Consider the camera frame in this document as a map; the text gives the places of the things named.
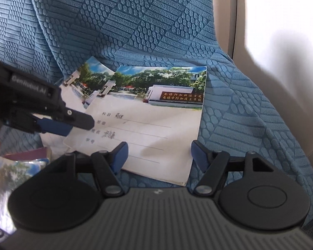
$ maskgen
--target blue patterned fabric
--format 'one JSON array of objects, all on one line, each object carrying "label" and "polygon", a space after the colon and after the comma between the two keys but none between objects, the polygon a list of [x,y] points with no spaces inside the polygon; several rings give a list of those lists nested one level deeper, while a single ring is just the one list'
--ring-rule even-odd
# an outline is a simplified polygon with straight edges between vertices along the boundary
[{"label": "blue patterned fabric", "polygon": [[[207,66],[199,141],[234,156],[260,153],[309,194],[306,222],[313,218],[313,169],[269,100],[220,49],[212,0],[0,0],[0,60],[56,83],[91,55],[113,70]],[[38,135],[8,128],[1,137],[2,152],[41,145]],[[193,164],[188,187],[201,176]],[[126,189],[174,186],[127,172],[118,178]]]}]

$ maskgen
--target circular cover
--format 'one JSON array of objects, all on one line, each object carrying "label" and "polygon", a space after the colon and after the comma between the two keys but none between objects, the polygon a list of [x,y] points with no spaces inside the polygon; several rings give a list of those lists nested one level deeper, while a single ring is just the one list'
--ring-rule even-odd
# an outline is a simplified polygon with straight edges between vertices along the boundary
[{"label": "circular cover", "polygon": [[61,174],[24,183],[9,197],[8,210],[18,226],[38,232],[73,228],[94,214],[98,194],[87,184]]},{"label": "circular cover", "polygon": [[244,226],[274,231],[302,224],[310,200],[287,176],[260,172],[227,185],[220,193],[219,205]]}]

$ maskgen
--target red sign with gold characters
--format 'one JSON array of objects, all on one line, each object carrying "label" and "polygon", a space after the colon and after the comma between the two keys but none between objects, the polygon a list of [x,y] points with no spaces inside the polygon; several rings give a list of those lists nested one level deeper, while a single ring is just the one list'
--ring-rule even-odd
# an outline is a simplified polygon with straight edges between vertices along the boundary
[{"label": "red sign with gold characters", "polygon": [[174,92],[162,92],[161,101],[175,101],[175,102],[195,102],[203,103],[203,93],[174,93]]}]

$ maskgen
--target ribbed gray surface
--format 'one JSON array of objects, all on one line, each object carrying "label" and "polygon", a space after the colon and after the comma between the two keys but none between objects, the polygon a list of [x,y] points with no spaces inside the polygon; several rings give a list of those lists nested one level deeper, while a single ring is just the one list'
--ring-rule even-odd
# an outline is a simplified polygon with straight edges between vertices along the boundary
[{"label": "ribbed gray surface", "polygon": [[56,234],[18,230],[2,243],[7,250],[307,250],[313,240],[300,229],[259,234],[228,222],[212,200],[186,188],[132,188],[108,199],[83,225]]}]

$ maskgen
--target blue sky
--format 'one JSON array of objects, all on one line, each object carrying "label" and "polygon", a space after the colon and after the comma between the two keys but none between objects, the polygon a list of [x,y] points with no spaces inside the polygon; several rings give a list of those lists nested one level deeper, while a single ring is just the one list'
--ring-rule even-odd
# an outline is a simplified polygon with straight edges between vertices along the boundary
[{"label": "blue sky", "polygon": [[110,69],[108,69],[105,65],[103,65],[99,60],[97,60],[94,56],[91,56],[87,61],[87,64],[89,64],[89,68],[94,73],[102,73],[107,72],[109,75],[113,75],[114,72]]},{"label": "blue sky", "polygon": [[[169,70],[170,67],[152,67],[152,66],[120,66],[117,69],[117,72],[120,72],[124,75],[134,75],[140,72],[143,72],[145,70],[156,70],[156,69],[165,69],[165,70]],[[183,69],[188,70],[189,72],[195,74],[195,73],[199,73],[202,71],[206,71],[206,67],[205,66],[194,66],[194,67],[183,67]]]}]

